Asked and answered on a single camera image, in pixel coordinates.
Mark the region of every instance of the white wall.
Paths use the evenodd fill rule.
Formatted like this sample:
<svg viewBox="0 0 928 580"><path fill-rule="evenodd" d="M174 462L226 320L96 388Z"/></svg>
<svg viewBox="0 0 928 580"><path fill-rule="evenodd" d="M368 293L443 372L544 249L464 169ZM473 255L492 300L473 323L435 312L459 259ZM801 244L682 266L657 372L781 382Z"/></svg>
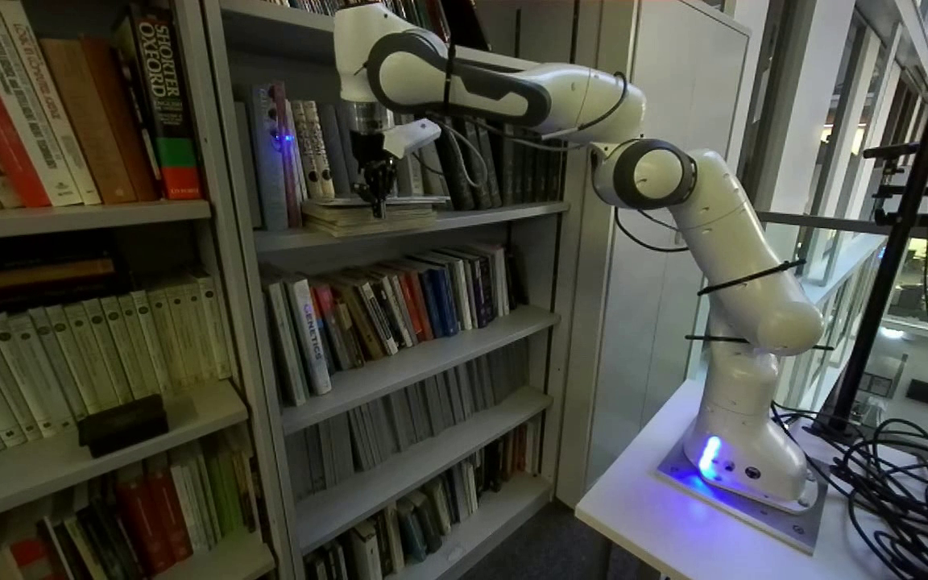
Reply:
<svg viewBox="0 0 928 580"><path fill-rule="evenodd" d="M758 209L805 211L817 138L852 27L852 0L797 0L788 37L801 48L781 55L782 84L774 89L776 117L761 143L763 176Z"/></svg>

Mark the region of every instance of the shelf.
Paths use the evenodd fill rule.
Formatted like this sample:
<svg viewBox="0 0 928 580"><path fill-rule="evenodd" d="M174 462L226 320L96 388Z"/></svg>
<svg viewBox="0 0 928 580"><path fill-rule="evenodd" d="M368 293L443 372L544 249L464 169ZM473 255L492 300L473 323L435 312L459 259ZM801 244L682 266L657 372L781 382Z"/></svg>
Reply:
<svg viewBox="0 0 928 580"><path fill-rule="evenodd" d="M0 209L0 239L130 229L148 221L198 221L208 220L206 199L188 201L130 201L130 206L59 206L59 209Z"/></svg>
<svg viewBox="0 0 928 580"><path fill-rule="evenodd" d="M193 395L188 395L184 407L172 408L172 431L141 444L103 458L91 458L75 433L54 433L11 448L0 453L0 513L198 442L244 418L249 411L233 382L202 382Z"/></svg>
<svg viewBox="0 0 928 580"><path fill-rule="evenodd" d="M368 519L379 506L407 497L443 469L461 462L468 453L496 442L508 429L538 415L552 400L534 388L520 388L498 407L471 415L461 424L437 431L428 442L407 448L403 453L347 475L345 484L314 494L295 506L299 549L314 549L356 521Z"/></svg>
<svg viewBox="0 0 928 580"><path fill-rule="evenodd" d="M450 231L450 229L477 229L496 221L523 221L565 211L567 201L523 201L523 206L498 206L498 209L464 209L464 211L443 211L432 221L410 221L410 226L363 226L356 231L329 234L329 231L258 231L258 255L273 250L306 250L306 249L333 249L345 241L373 241L373 239L395 239L395 234L428 234L428 231Z"/></svg>
<svg viewBox="0 0 928 580"><path fill-rule="evenodd" d="M208 553L198 553L159 574L155 580L258 580L273 569L273 553L261 534L233 534Z"/></svg>
<svg viewBox="0 0 928 580"><path fill-rule="evenodd" d="M273 5L265 0L222 0L226 40L233 52L336 60L333 16Z"/></svg>
<svg viewBox="0 0 928 580"><path fill-rule="evenodd" d="M529 335L538 335L552 327L556 314L540 310L517 310L505 320L496 320L487 327L461 331L437 340L421 340L417 347L400 350L395 356L371 361L359 369L336 372L333 393L314 395L306 407L283 411L283 431L299 431L306 424L315 424L321 418L341 415L356 407L363 407L371 400L379 400L394 388L403 388L410 382L419 382L437 369L459 367L464 361L473 361L479 355L498 350L505 345L526 340Z"/></svg>
<svg viewBox="0 0 928 580"><path fill-rule="evenodd" d="M477 564L508 531L529 521L552 499L552 487L534 475L517 475L503 490L487 494L477 516L464 519L443 539L443 547L419 564L410 564L394 580L454 577Z"/></svg>

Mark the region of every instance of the wire bundle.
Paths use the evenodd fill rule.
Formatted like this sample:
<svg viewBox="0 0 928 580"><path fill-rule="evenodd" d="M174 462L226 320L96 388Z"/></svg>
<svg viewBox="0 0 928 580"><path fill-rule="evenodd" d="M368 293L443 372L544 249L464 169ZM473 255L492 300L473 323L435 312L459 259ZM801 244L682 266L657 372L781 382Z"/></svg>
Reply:
<svg viewBox="0 0 928 580"><path fill-rule="evenodd" d="M849 521L861 540L899 580L928 580L928 431L907 418L885 418L869 433L829 439L837 458L808 461L831 490L849 499Z"/></svg>

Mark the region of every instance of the bookshelf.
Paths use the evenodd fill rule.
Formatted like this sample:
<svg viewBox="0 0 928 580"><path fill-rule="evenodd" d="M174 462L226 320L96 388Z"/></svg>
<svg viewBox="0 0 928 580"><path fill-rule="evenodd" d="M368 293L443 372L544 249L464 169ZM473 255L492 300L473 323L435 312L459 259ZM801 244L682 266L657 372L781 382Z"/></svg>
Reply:
<svg viewBox="0 0 928 580"><path fill-rule="evenodd" d="M65 4L22 4L22 5L29 11L38 37L52 36L52 37L71 37L75 40L75 36L111 37L115 16L130 4L136 4L136 0L105 0L105 4L96 4L92 10L87 10L85 4L71 4L71 0L65 0ZM176 55L206 52L202 45L198 45L200 40L198 27L202 21L200 5L172 4L169 21L182 32L182 36L174 36L174 40L182 40ZM216 107L213 107L208 94L190 89L190 85L198 85L198 79L202 79L198 74L200 74L200 66L188 66L188 84L184 84L188 85L184 107L198 124L193 148L198 148L198 165L200 165L198 176L202 182L202 193L198 199L176 199L176 196L165 199L159 191L148 191L148 185L141 191L146 199L138 196L132 201L114 199L114 201L92 206L85 199L87 206L44 206L44 209L38 206L34 209L34 201L22 199L22 209L0 209L0 249L5 249L5 244L25 249L34 241L52 241L52 239L59 239L65 244L75 239L77 244L91 241L91 244L103 244L103 249L115 250L127 273L132 273L132 277L115 282L111 293L92 293L92 295L75 293L75 295L92 300L92 303L105 303L105 295L114 295L114 300L130 295L132 288L146 288L146 293L165 288L169 282L174 282L174 277L208 281L216 306L222 312L216 335L222 335L222 340L240 347L233 337L233 327L241 325L240 310L233 303L240 303L240 295L241 295L240 286L244 281L240 271L241 259L233 259L233 249L240 244L235 241L240 229L233 221L228 199L226 199L228 196L226 172L213 169L216 161L208 168L208 154L216 154L216 148L208 140L213 138L208 117ZM31 303L22 303L18 310L11 310L11 320L29 314L29 310L34 310L34 306L52 310L52 306L67 306L67 303L71 303L71 293L59 293L59 295L52 293L52 300L42 295L42 303L31 300ZM132 350L124 350L118 335L114 335L105 340L115 345L118 356L132 355ZM31 347L29 355L18 355L18 356L22 356L18 369L42 372L42 375L49 375L44 382L61 382L61 380L52 380L54 372L61 372L59 350L54 355L49 350L38 361L38 350ZM261 407L261 395L252 393L252 386L256 386L256 380L249 380L252 367L240 367L240 355L228 356L228 367L222 369L222 375L202 375L202 380L182 375L176 380L174 367L169 367L169 375L172 380L160 388L165 393L182 388L182 395L174 395L174 400L169 395L169 431L160 431L155 439L146 439L138 444L127 444L127 448L99 453L99 458L91 458L91 452L77 444L77 429L67 424L67 431L54 429L54 433L52 433L44 429L31 442L18 442L16 448L2 448L0 452L0 516L18 513L25 506L42 506L49 499L80 497L80 494L87 494L87 497L92 497L92 501L99 501L96 490L103 480L118 484L118 472L138 472L132 466L146 466L148 461L160 461L165 472L172 472L172 466L182 458L193 453L193 448L200 453L206 453L206 444L241 444L241 452L258 458L261 472L266 472L266 461L271 461L266 439L256 439L261 431L261 418L265 418L261 408L265 407ZM198 462L198 466L202 466L200 472L188 469L190 472L188 484L193 484L193 487L202 484L202 490L216 487L219 475L206 472L206 469L208 466L222 469L222 462L206 466L206 461L208 458L202 458L202 462ZM240 469L240 475L249 472L249 462L252 462L249 458L233 453L233 461L228 461L233 469L226 469L226 475L235 480L235 469ZM252 487L258 490L258 497L252 501L271 506L266 487L265 490L258 484L252 484ZM61 519L77 519L77 509L85 513L80 499L75 506L67 506L67 513L61 513ZM266 577L281 568L277 549L271 547L271 540L281 540L281 529L277 531L261 529L266 521L271 519L261 519L256 529L244 521L235 521L235 529L244 525L252 531L216 534L206 540L206 549L198 547L193 558L176 560L155 577L169 577L169 580L184 580L184 577L188 580L213 580L213 577L216 580L228 580L228 577L256 580L256 577Z"/></svg>
<svg viewBox="0 0 928 580"><path fill-rule="evenodd" d="M244 421L244 407L233 382L202 382L188 407L172 408L172 429L141 444L91 458L75 433L44 439L0 453L0 513L29 499L77 487L99 472L146 461L153 453L206 439Z"/></svg>
<svg viewBox="0 0 928 580"><path fill-rule="evenodd" d="M226 148L216 154L216 168L233 182L228 211L235 220L233 239L240 239L241 258L241 312L235 320L241 355L256 361L256 380L249 393L266 400L266 439L273 444L273 487L271 519L281 519L291 540L273 540L281 577L304 577L304 560L326 540L356 529L361 519L414 494L443 469L477 453L484 444L503 439L540 418L540 439L534 453L540 469L534 475L517 475L498 494L484 497L484 509L445 534L445 547L428 553L426 564L414 564L407 577L443 577L473 564L489 544L526 521L540 501L555 497L555 433L561 418L561 375L552 375L556 340L561 295L567 295L569 263L561 258L561 229L575 216L569 199L508 201L489 209L443 209L432 221L414 226L361 226L352 231L309 231L309 229L258 229L252 211L252 169L256 158L241 140L244 121L240 120L235 94L252 84L283 79L293 97L339 100L336 55L333 55L333 16L288 10L249 0L202 0L202 48L208 52L208 74L202 69L202 94L213 94L219 108L213 117L213 140ZM492 66L529 66L520 57L487 57ZM363 361L352 369L333 369L329 393L309 393L304 407L288 401L283 369L273 365L283 350L271 335L271 295L265 293L265 266L295 271L306 281L314 273L333 273L341 266L361 266L394 259L414 250L437 250L454 244L511 244L520 259L520 282L526 303L508 314L403 347L400 355ZM329 418L356 411L368 401L410 388L419 380L464 367L484 355L520 347L508 361L517 386L489 408L468 415L445 431L400 448L378 466L356 469L347 480L293 497L293 472L306 469L291 461L291 439L315 429Z"/></svg>
<svg viewBox="0 0 928 580"><path fill-rule="evenodd" d="M309 407L291 407L283 411L283 431L309 429L321 418L347 411L352 407L419 382L421 375L459 367L505 345L526 340L552 325L555 325L552 312L520 310L505 320L496 320L489 327L464 331L445 340L426 340L395 356L336 372L336 386L329 395L315 395L309 400Z"/></svg>
<svg viewBox="0 0 928 580"><path fill-rule="evenodd" d="M206 221L208 201L132 201L132 206L61 206L61 209L0 209L0 239L54 234L87 229L132 229L155 221Z"/></svg>
<svg viewBox="0 0 928 580"><path fill-rule="evenodd" d="M473 453L477 448L489 444L492 439L505 433L508 429L529 421L547 407L547 395L520 388L492 408L471 415L468 421L437 431L435 439L414 444L410 452L385 461L373 469L361 469L359 475L314 494L295 506L295 519L309 521L299 525L299 547L314 549L347 525L361 521L363 516L378 513L385 501L410 494L414 487L432 480L435 472L447 469L461 458Z"/></svg>

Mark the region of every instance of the white table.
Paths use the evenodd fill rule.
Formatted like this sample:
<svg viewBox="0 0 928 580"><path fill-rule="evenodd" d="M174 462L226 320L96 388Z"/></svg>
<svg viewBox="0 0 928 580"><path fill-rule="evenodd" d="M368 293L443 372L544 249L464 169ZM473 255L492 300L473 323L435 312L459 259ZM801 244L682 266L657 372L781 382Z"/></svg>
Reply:
<svg viewBox="0 0 928 580"><path fill-rule="evenodd" d="M696 415L703 380L686 380L619 461L590 487L578 519L661 577L707 580L878 580L890 577L829 494L815 553L696 499L657 472Z"/></svg>

